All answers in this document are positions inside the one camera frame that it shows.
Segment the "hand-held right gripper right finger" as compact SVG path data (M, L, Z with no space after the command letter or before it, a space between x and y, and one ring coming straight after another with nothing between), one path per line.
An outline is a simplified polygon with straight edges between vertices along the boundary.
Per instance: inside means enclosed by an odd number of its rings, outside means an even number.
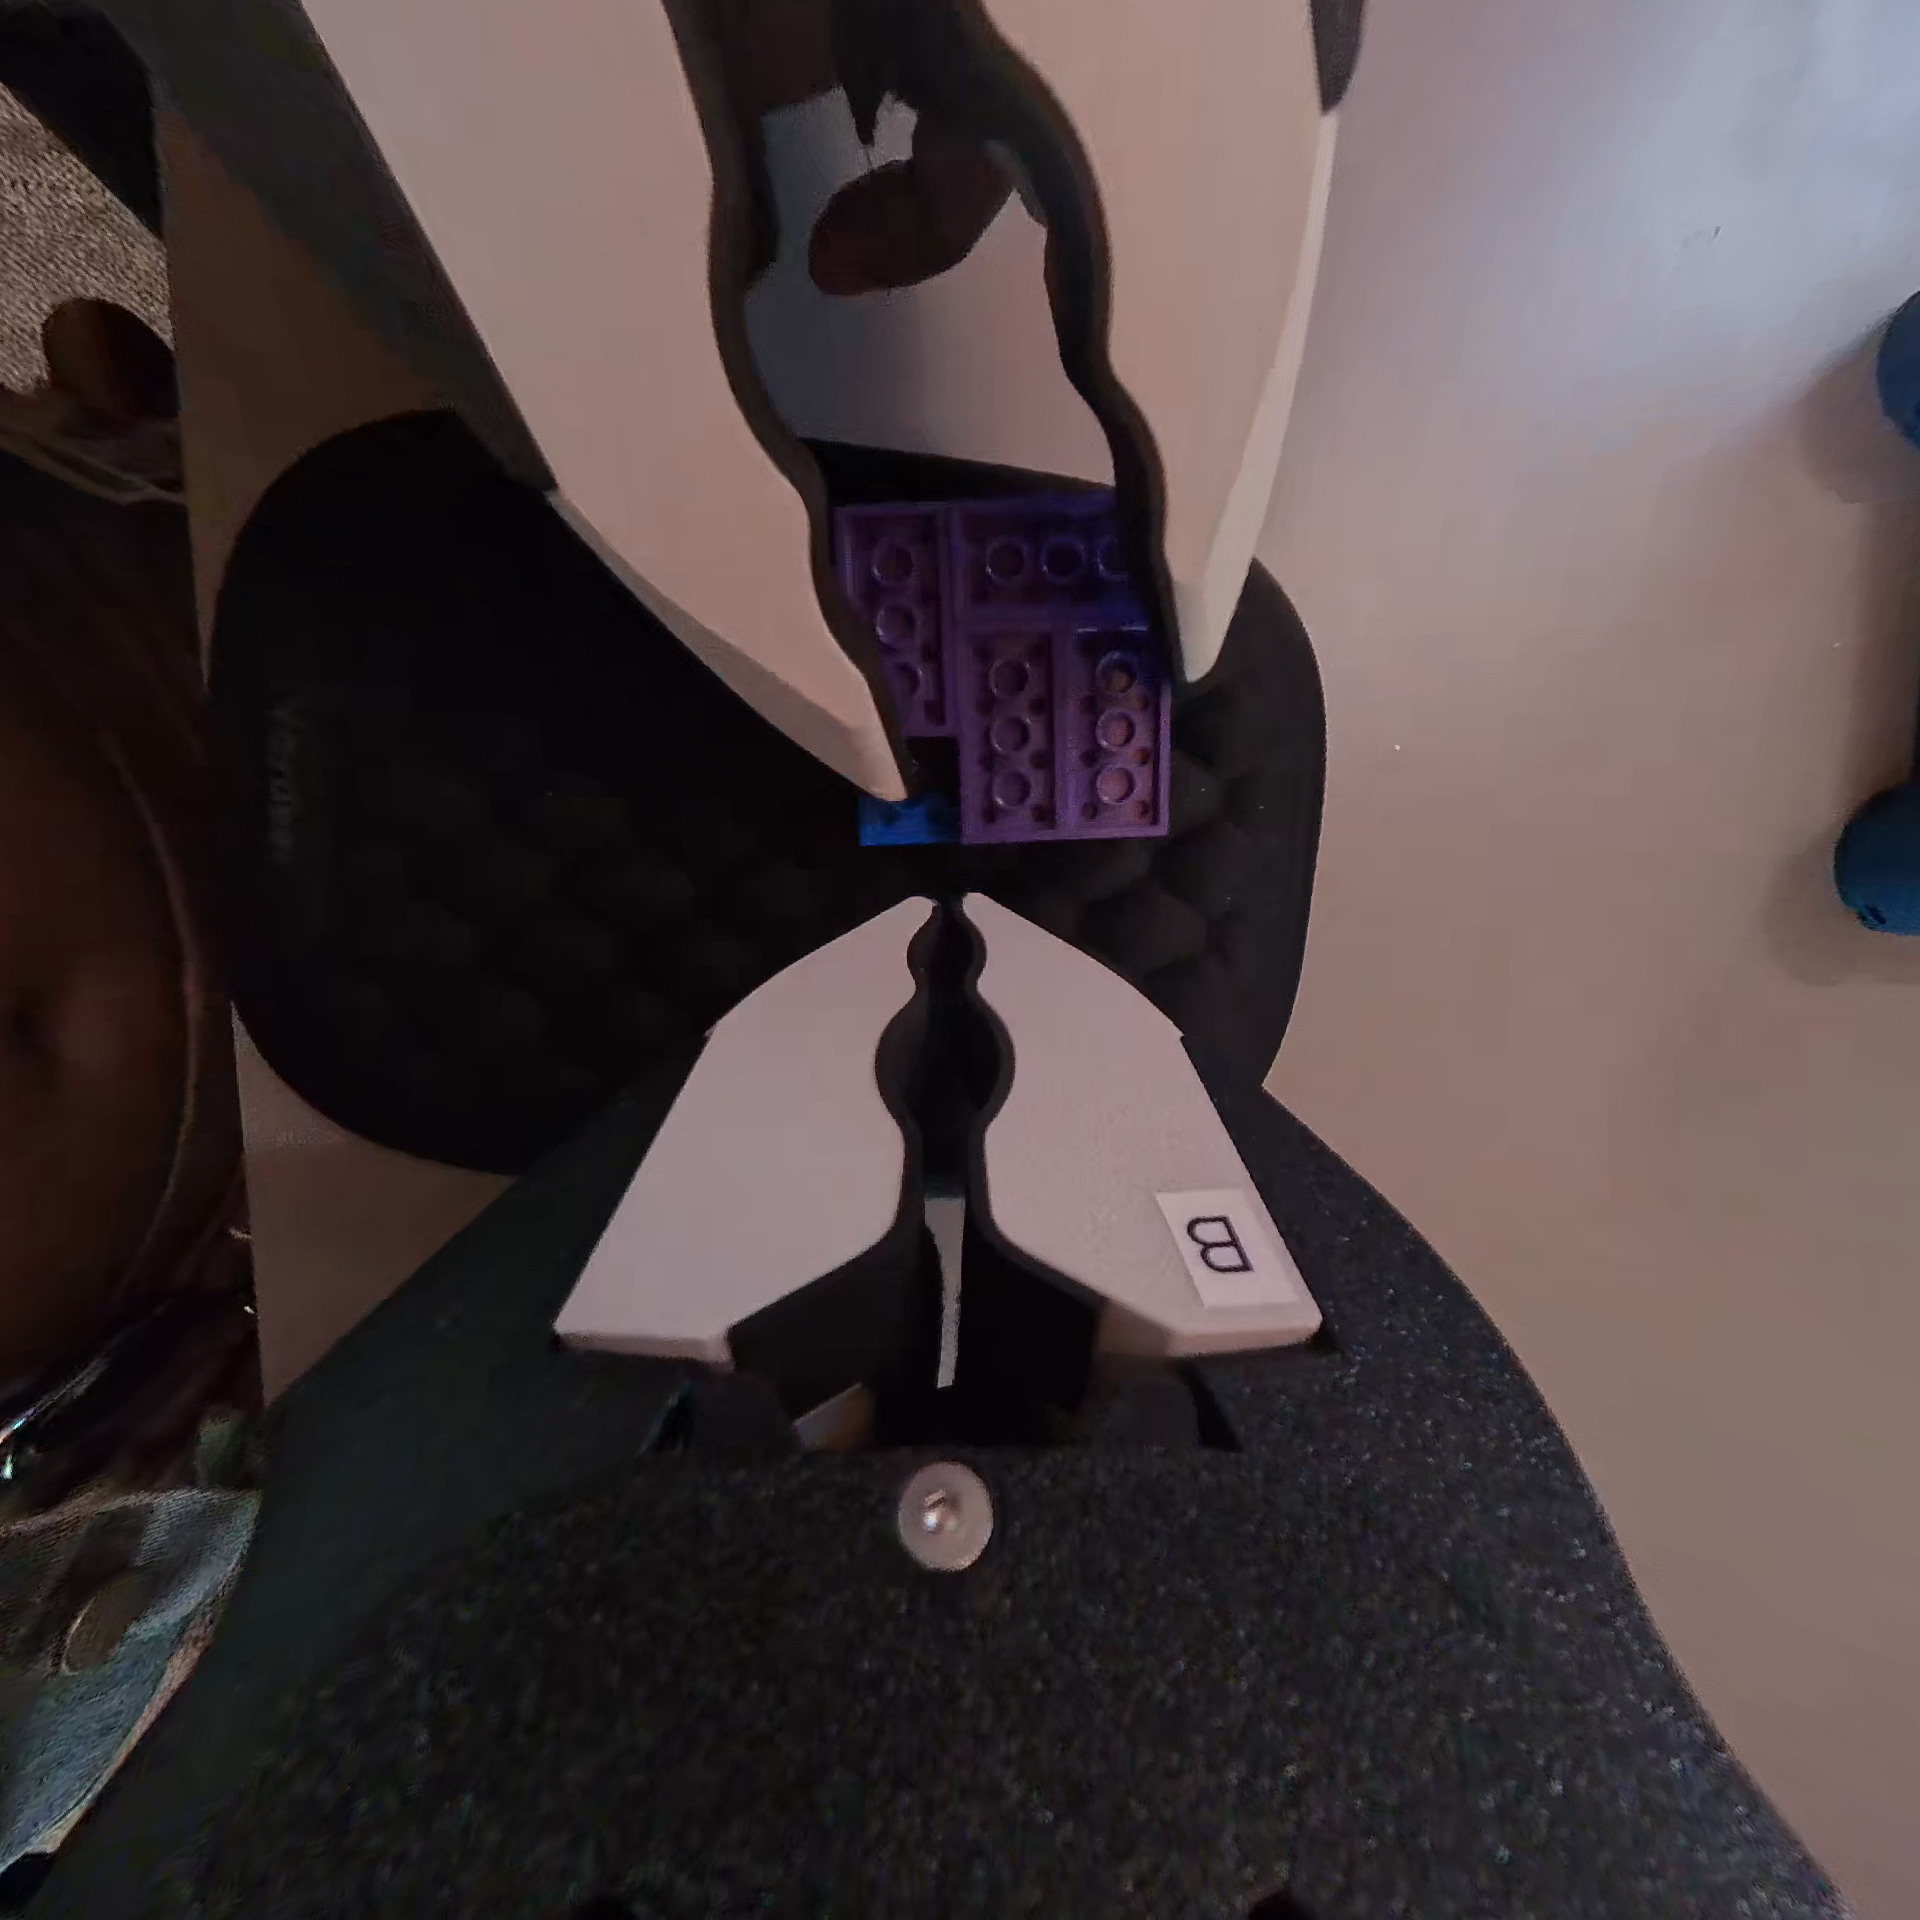
M1090 1302L1097 1357L1310 1347L1315 1308L1183 1034L1104 962L970 897L976 996L1007 1047L977 1219Z

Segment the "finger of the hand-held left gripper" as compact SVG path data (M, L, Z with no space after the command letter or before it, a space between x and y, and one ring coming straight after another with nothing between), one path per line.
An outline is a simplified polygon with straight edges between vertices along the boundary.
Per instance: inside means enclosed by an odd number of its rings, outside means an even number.
M1058 338L1214 676L1281 465L1331 191L1310 0L977 6L1058 238Z
M826 483L754 369L747 180L670 6L305 6L523 421L554 514L736 698L874 799L913 769Z

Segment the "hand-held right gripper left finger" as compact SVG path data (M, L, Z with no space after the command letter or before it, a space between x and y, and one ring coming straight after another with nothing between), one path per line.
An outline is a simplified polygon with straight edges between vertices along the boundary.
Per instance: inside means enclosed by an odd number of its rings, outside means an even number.
M562 1347L733 1365L760 1310L882 1246L908 1138L880 1048L916 1000L916 932L903 898L711 1026L558 1308Z

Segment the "blue and purple brick assembly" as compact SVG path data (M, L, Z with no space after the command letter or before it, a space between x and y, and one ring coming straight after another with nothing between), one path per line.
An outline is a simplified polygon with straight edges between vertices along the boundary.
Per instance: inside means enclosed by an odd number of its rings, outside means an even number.
M840 504L832 562L923 768L866 848L1165 836L1175 670L1111 488Z

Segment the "person's left hand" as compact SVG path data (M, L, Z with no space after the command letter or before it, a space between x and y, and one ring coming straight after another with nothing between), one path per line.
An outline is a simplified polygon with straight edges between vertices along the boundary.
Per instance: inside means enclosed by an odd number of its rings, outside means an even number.
M809 235L809 278L829 299L931 281L976 250L1012 196L1015 176L984 136L919 116L908 159L829 196Z

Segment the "black quilted wrist rest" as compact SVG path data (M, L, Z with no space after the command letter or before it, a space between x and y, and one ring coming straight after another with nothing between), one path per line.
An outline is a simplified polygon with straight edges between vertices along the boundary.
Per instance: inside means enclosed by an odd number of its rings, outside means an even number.
M251 514L212 635L228 993L387 1150L530 1173L783 967L992 897L1266 1071L1327 792L1323 676L1249 569L1170 704L1170 833L860 847L860 788L682 649L448 413L331 437Z

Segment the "person's brown trousers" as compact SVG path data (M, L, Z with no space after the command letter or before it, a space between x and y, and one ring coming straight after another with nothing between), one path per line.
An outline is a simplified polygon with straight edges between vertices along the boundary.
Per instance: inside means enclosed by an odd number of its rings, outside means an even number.
M187 528L5 454L0 1361L204 1280L241 1205Z

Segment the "person's denim jacket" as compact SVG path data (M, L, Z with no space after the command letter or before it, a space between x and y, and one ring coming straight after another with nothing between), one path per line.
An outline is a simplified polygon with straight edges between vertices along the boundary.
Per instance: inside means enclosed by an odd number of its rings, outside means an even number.
M187 520L167 292L159 238L9 79L5 460ZM204 1280L0 1384L0 1413L0 1847L21 1875L182 1688L253 1540L245 1186Z

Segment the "dark blue brick game console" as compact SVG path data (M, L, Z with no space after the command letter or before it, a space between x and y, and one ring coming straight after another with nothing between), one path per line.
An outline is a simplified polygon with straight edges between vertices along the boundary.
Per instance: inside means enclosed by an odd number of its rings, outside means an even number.
M1920 299L1908 295L1882 324L1876 346L1880 416L1901 441L1920 448ZM1903 782L1872 794L1833 848L1838 898L1872 929L1920 932L1920 768Z

